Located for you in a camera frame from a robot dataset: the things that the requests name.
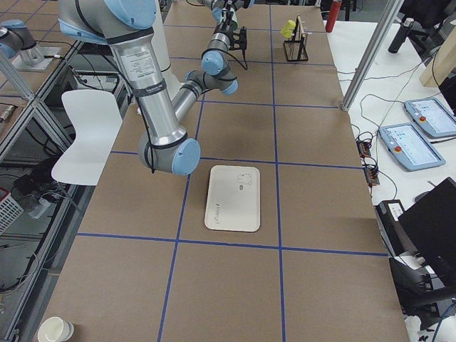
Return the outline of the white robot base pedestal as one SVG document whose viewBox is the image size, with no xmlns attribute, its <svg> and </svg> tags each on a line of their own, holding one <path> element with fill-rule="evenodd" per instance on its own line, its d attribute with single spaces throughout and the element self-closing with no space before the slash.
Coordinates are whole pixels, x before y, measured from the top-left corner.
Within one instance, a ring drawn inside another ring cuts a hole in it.
<svg viewBox="0 0 456 342">
<path fill-rule="evenodd" d="M 176 75 L 172 71 L 172 66 L 169 58 L 165 31 L 162 23 L 161 10 L 158 0 L 154 0 L 155 4 L 155 21 L 152 25 L 154 34 L 152 38 L 152 47 L 159 64 L 161 74 L 167 85 L 167 92 L 171 100 L 175 99 L 181 87 L 181 82 L 178 81 Z"/>
</svg>

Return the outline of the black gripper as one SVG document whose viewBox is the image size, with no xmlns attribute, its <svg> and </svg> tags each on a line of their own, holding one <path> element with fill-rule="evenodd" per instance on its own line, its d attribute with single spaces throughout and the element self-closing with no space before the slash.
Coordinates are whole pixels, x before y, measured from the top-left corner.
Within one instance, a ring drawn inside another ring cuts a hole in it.
<svg viewBox="0 0 456 342">
<path fill-rule="evenodd" d="M 223 23 L 223 33 L 229 39 L 229 43 L 227 45 L 229 51 L 242 51 L 239 48 L 239 31 L 236 32 L 234 24 Z"/>
</svg>

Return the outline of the spare robot arm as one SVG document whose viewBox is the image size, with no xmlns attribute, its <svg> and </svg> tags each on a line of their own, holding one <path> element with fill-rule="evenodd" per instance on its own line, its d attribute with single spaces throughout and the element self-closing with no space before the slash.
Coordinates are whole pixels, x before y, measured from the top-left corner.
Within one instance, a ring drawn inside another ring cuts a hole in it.
<svg viewBox="0 0 456 342">
<path fill-rule="evenodd" d="M 1 52 L 20 71 L 45 71 L 61 48 L 41 46 L 19 19 L 1 22 Z"/>
</svg>

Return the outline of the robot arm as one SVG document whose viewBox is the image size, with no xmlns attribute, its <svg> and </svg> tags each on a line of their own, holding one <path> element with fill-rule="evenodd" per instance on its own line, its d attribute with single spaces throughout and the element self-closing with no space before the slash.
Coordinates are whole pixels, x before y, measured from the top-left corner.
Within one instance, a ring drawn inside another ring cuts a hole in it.
<svg viewBox="0 0 456 342">
<path fill-rule="evenodd" d="M 247 31 L 237 27 L 235 13 L 253 1 L 202 1 L 217 26 L 202 53 L 202 68 L 179 83 L 170 70 L 157 1 L 60 1 L 59 25 L 65 35 L 110 47 L 145 122 L 138 145 L 142 163 L 152 171 L 188 175 L 197 167 L 201 149 L 181 126 L 182 119 L 205 92 L 229 95 L 238 88 L 226 60 L 238 45 L 247 47 Z"/>
<path fill-rule="evenodd" d="M 236 12 L 239 9 L 248 9 L 254 5 L 254 0 L 197 0 L 197 3 L 208 7 L 212 12 L 212 16 L 219 24 L 222 20 L 223 10 Z"/>
</svg>

